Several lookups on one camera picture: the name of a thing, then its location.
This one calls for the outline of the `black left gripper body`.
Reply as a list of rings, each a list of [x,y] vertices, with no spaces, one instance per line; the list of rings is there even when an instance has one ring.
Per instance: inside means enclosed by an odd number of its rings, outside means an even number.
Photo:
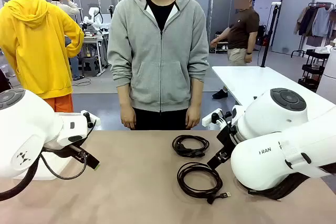
[[[88,153],[84,150],[81,145],[85,140],[74,142],[60,150],[52,150],[51,148],[43,147],[42,152],[49,152],[57,155],[60,158],[73,157],[76,160],[83,162],[84,158],[87,158]]]

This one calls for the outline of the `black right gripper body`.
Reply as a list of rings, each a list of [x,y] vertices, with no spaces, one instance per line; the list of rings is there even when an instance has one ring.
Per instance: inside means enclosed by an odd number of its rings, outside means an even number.
[[[217,139],[222,144],[222,148],[217,152],[218,154],[231,154],[237,145],[235,135],[237,134],[236,126],[232,126],[230,123],[221,123],[220,132],[217,135]]]

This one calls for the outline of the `person's left hand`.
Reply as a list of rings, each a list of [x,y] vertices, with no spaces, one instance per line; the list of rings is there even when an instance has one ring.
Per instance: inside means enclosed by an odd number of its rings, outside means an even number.
[[[201,106],[200,105],[190,105],[186,112],[186,129],[192,129],[197,126],[200,122],[201,117]]]

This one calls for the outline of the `person's right hand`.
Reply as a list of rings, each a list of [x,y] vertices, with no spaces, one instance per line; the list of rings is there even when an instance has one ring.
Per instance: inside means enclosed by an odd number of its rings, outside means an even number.
[[[131,129],[134,130],[136,126],[136,114],[131,106],[125,106],[121,108],[121,123]]]

